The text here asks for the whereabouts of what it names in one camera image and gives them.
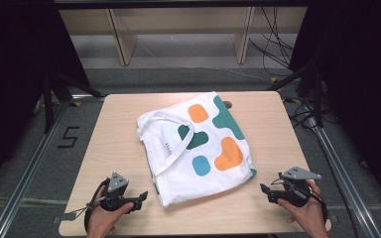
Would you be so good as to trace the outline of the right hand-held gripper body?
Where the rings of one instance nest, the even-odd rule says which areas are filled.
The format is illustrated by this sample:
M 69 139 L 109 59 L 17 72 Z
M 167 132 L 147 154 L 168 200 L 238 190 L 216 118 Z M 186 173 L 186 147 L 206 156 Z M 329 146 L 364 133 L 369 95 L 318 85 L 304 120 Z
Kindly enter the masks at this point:
M 310 198 L 321 202 L 321 199 L 313 194 L 308 185 L 309 179 L 321 179 L 321 175 L 299 167 L 292 167 L 285 172 L 279 173 L 279 179 L 282 181 L 285 190 L 276 193 L 276 200 L 286 200 L 295 207 L 305 206 Z

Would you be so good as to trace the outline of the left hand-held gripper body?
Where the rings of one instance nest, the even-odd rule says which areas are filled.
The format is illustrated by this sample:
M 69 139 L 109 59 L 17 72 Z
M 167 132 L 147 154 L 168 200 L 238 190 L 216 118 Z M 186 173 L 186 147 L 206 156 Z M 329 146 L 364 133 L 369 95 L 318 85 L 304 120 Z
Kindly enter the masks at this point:
M 106 211 L 115 211 L 128 203 L 129 200 L 123 197 L 129 180 L 120 174 L 113 172 L 111 177 L 105 182 L 105 189 L 102 193 L 103 199 L 100 206 Z

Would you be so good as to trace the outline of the white tote bag coloured shapes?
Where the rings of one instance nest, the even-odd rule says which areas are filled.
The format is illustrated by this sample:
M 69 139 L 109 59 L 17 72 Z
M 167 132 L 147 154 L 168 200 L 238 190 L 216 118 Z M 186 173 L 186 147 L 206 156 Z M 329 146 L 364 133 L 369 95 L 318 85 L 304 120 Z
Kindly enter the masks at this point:
M 257 174 L 247 140 L 215 92 L 144 113 L 137 126 L 164 207 L 233 189 Z

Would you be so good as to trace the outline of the person's right hand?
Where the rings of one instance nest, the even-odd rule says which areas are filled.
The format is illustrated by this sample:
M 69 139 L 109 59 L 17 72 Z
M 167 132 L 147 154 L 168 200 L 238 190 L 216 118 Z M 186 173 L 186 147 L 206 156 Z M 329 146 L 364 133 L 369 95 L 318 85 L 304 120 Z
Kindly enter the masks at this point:
M 303 207 L 293 206 L 289 201 L 279 198 L 278 204 L 291 216 L 288 223 L 297 222 L 311 238 L 329 238 L 322 214 L 322 204 L 313 196 Z

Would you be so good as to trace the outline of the person's left hand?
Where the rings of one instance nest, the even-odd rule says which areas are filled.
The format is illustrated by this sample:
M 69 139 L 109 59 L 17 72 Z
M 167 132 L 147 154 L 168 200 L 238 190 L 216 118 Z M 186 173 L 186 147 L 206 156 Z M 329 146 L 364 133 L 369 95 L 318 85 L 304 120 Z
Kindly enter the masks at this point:
M 128 202 L 115 211 L 104 210 L 97 200 L 92 204 L 89 216 L 86 238 L 106 238 L 109 234 L 116 232 L 115 224 L 118 219 L 131 210 L 132 202 Z

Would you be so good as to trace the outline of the black metal stand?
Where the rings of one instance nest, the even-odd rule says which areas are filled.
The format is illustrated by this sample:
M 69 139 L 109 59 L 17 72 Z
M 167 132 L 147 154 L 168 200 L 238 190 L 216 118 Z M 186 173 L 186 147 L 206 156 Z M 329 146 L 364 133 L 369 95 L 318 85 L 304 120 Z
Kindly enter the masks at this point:
M 305 97 L 311 93 L 314 97 L 314 107 L 313 107 L 313 117 L 317 122 L 319 127 L 322 127 L 321 120 L 321 75 L 319 73 L 318 67 L 309 62 L 302 66 L 300 69 L 296 70 L 289 76 L 279 81 L 276 84 L 267 88 L 267 91 L 277 91 L 278 89 L 288 85 L 295 79 L 299 78 L 301 81 L 296 89 L 298 96 Z
M 72 94 L 68 90 L 70 86 L 76 87 L 96 98 L 105 97 L 105 94 L 73 79 L 65 73 L 57 71 L 49 72 L 43 80 L 43 98 L 46 113 L 45 133 L 50 132 L 55 123 L 53 96 L 55 95 L 60 102 L 70 102 L 73 99 Z

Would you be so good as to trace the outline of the black curtain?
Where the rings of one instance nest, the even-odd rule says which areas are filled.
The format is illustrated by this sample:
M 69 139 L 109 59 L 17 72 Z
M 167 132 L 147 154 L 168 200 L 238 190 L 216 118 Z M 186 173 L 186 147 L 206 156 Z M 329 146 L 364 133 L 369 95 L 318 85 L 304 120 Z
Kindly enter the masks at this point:
M 313 55 L 331 23 L 322 78 L 331 105 L 381 186 L 381 0 L 314 0 L 296 41 L 290 69 Z
M 53 72 L 89 84 L 55 0 L 0 0 L 0 168 Z

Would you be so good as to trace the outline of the light wooden desk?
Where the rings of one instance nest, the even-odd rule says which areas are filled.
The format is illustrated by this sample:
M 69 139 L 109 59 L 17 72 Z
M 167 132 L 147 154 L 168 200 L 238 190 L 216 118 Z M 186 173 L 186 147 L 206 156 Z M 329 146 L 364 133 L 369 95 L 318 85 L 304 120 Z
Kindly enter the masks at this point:
M 63 22 L 72 35 L 111 35 L 120 63 L 131 61 L 140 35 L 228 34 L 236 60 L 243 64 L 252 34 L 278 24 L 280 34 L 296 34 L 304 21 L 305 7 L 207 7 L 62 10 Z

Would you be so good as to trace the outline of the aluminium rail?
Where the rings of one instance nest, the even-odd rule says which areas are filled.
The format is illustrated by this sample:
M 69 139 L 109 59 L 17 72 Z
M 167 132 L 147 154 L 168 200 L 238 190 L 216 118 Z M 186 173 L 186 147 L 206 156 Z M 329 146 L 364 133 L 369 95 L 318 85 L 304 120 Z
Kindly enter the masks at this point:
M 309 123 L 313 127 L 315 134 L 318 136 L 320 144 L 324 148 L 324 153 L 327 155 L 329 167 L 334 173 L 333 177 L 340 186 L 347 202 L 351 206 L 351 210 L 354 212 L 366 238 L 381 238 L 381 232 L 375 223 L 371 212 L 354 186 L 351 177 L 339 159 L 339 156 L 325 130 L 319 125 L 315 118 L 311 118 Z
M 39 110 L 0 169 L 0 238 L 61 238 L 67 206 L 103 100 L 78 95 Z

